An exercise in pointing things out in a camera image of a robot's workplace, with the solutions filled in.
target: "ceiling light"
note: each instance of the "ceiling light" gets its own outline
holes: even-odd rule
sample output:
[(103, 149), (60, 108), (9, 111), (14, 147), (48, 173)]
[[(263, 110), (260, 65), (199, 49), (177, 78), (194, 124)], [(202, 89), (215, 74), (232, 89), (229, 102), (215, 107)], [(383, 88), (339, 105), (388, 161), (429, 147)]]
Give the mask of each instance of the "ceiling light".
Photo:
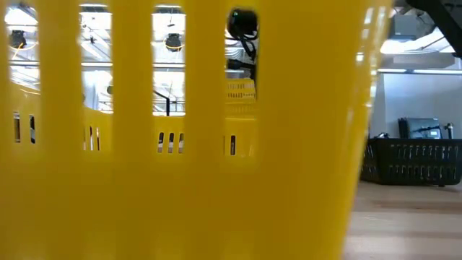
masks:
[[(170, 116), (184, 116), (185, 112), (170, 112)], [(152, 112), (154, 116), (165, 116), (165, 112)]]
[(38, 66), (38, 61), (10, 61), (12, 66)]
[(225, 69), (226, 73), (244, 73), (243, 69)]
[(455, 69), (415, 69), (415, 74), (462, 75), (462, 70)]
[(166, 69), (183, 69), (185, 64), (161, 64), (155, 63), (153, 64), (154, 68), (166, 68)]
[(181, 6), (170, 6), (167, 4), (160, 4), (160, 5), (157, 5), (156, 8), (181, 8)]
[(105, 4), (81, 4), (81, 7), (108, 7)]
[(89, 67), (111, 67), (112, 62), (82, 62), (82, 66)]
[(404, 73), (407, 69), (378, 69), (380, 73)]
[(92, 47), (90, 47), (88, 45), (88, 43), (85, 43), (83, 42), (82, 44), (80, 44), (86, 51), (88, 51), (89, 53), (93, 54), (93, 56), (95, 56), (96, 58), (98, 59), (102, 59), (101, 55), (98, 54), (98, 52), (96, 52), (95, 50), (93, 50)]

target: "black plastic basket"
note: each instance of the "black plastic basket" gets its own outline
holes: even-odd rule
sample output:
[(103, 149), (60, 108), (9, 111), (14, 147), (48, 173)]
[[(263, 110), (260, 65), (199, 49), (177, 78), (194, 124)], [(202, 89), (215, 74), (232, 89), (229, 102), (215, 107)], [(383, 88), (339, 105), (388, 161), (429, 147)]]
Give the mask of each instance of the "black plastic basket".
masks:
[(386, 185), (456, 185), (462, 139), (369, 139), (361, 180)]

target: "yellow basket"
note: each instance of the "yellow basket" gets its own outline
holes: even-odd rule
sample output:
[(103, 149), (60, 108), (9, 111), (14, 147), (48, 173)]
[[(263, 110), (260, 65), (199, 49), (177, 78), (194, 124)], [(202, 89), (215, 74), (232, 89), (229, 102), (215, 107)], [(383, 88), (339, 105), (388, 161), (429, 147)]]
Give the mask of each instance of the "yellow basket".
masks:
[[(33, 2), (40, 93), (11, 87), (1, 38), (0, 259), (339, 259), (391, 2), (167, 2), (187, 14), (184, 118), (152, 116), (160, 2), (107, 3), (111, 116), (82, 107), (78, 1)], [(217, 87), (236, 6), (259, 17), (255, 104)], [(249, 107), (227, 111), (234, 99)]]

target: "table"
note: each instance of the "table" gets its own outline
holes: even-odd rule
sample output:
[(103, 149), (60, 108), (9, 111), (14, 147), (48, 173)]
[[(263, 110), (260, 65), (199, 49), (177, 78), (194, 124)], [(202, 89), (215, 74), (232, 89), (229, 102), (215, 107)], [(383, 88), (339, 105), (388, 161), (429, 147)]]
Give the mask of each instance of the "table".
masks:
[(359, 183), (344, 259), (462, 259), (462, 185)]

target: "ceiling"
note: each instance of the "ceiling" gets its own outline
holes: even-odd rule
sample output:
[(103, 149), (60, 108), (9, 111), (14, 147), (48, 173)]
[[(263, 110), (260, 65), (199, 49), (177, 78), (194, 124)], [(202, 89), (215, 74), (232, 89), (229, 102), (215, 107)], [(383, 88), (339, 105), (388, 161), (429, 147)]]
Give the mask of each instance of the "ceiling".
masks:
[[(448, 0), (441, 2), (456, 22), (457, 17), (462, 17), (461, 8), (446, 6)], [(389, 39), (380, 49), (383, 68), (446, 69), (458, 64), (458, 58), (453, 56), (453, 47), (428, 13), (413, 8), (406, 1), (395, 1), (390, 18)]]
[[(23, 30), (26, 39), (26, 45), (23, 48), (19, 50), (11, 46), (9, 48), (10, 63), (21, 64), (21, 66), (11, 66), (12, 80), (21, 85), (39, 89), (38, 62), (34, 63), (34, 61), (40, 61), (38, 48), (36, 48), (39, 43), (37, 29), (39, 21), (36, 17), (33, 7), (18, 4), (8, 7), (5, 22), (9, 35), (13, 30)], [(110, 110), (107, 107), (107, 105), (111, 106), (112, 104), (112, 97), (107, 92), (107, 86), (112, 84), (110, 66), (100, 65), (111, 62), (112, 14), (105, 5), (83, 4), (79, 19), (80, 37), (78, 44), (82, 47), (82, 65), (84, 65), (82, 66), (82, 80), (85, 89), (88, 89), (89, 86), (97, 86), (93, 88), (98, 92), (98, 102), (104, 105), (92, 105), (92, 107), (102, 106), (106, 110)], [(157, 6), (152, 13), (152, 28), (154, 90), (169, 97), (172, 101), (183, 103), (185, 92), (184, 54), (187, 46), (184, 46), (181, 51), (172, 52), (165, 47), (165, 39), (170, 33), (177, 33), (180, 35), (181, 42), (185, 42), (185, 15), (179, 6)], [(227, 58), (249, 61), (239, 42), (226, 40), (225, 45)], [(101, 77), (101, 72), (104, 72), (107, 77)], [(227, 70), (227, 76), (229, 78), (241, 78), (246, 77), (247, 74), (242, 70)], [(159, 102), (165, 100), (159, 95), (154, 95), (154, 99)]]

